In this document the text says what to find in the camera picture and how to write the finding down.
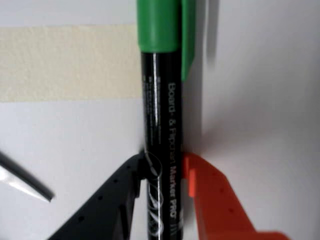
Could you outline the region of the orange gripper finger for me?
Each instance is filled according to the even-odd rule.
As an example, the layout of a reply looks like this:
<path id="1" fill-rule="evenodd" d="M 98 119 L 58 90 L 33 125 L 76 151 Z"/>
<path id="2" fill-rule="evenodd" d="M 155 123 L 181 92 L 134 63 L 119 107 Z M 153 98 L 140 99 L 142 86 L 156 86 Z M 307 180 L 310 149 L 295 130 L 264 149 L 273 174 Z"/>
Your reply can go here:
<path id="1" fill-rule="evenodd" d="M 201 240 L 286 240 L 277 231 L 257 231 L 227 177 L 194 153 L 183 157 L 183 177 L 193 199 Z"/>

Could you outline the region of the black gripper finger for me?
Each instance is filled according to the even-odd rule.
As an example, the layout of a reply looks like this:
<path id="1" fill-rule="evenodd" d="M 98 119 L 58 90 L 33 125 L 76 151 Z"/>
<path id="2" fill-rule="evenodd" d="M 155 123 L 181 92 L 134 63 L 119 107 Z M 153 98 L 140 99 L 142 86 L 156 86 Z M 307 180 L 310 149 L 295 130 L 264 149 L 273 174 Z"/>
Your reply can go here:
<path id="1" fill-rule="evenodd" d="M 145 173 L 144 153 L 129 158 L 50 239 L 130 239 L 135 200 Z"/>

